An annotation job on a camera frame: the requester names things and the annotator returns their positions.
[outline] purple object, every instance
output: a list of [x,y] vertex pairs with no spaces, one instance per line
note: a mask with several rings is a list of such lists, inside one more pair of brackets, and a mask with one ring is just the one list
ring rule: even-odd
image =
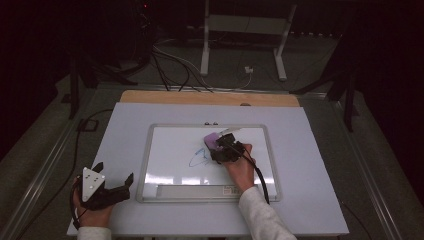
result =
[[219,150],[220,147],[217,145],[216,140],[219,139],[218,133],[211,133],[203,138],[203,141],[205,141],[206,146],[209,148],[209,150]]

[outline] metal stand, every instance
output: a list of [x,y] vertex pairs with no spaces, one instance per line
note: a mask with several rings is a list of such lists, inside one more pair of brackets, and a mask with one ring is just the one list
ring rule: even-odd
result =
[[[204,77],[208,75],[209,70],[209,31],[226,31],[226,32],[245,32],[259,34],[281,34],[280,45],[274,49],[275,64],[278,71],[278,79],[281,81],[287,80],[286,70],[284,69],[281,55],[289,35],[291,23],[296,5],[291,5],[290,13],[287,19],[272,19],[272,18],[256,18],[256,17],[241,17],[241,16],[224,16],[209,14],[209,0],[205,3],[205,25],[203,38],[203,54],[202,63],[200,65],[200,74]],[[249,26],[250,22],[256,22],[255,26]]]

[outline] white table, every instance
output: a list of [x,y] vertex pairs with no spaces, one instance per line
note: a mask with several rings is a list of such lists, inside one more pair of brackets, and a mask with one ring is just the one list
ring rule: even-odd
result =
[[[135,200],[150,125],[205,122],[266,125],[282,189],[282,200],[271,206],[297,236],[348,233],[303,108],[117,103],[93,163],[104,162],[107,188],[121,186],[134,173],[131,199],[118,204],[112,215],[115,235],[249,235],[236,203],[141,204]],[[68,234],[76,234],[72,225]]]

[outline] equipment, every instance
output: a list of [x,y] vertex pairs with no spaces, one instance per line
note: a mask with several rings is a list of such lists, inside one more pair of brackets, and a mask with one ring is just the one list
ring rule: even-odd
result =
[[93,169],[84,168],[83,174],[77,176],[76,182],[72,186],[70,194],[71,214],[76,229],[80,227],[79,218],[76,216],[73,202],[74,191],[78,190],[78,198],[82,207],[87,210],[96,211],[104,209],[130,198],[129,188],[134,181],[134,174],[131,173],[125,184],[113,189],[105,188],[105,176],[99,172],[103,170],[103,163],[98,163]]
[[240,153],[244,152],[243,144],[239,141],[235,142],[232,133],[220,135],[211,133],[204,138],[208,147],[212,160],[221,162],[235,162],[240,158]]

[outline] left hand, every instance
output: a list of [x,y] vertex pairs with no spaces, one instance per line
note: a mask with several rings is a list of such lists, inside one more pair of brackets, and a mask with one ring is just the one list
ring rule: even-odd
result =
[[77,217],[81,216],[79,218],[81,227],[104,227],[104,228],[109,227],[110,215],[112,214],[112,210],[115,205],[111,205],[104,209],[100,209],[96,211],[85,209],[84,207],[81,206],[79,193],[77,189],[74,191],[73,202],[77,208]]

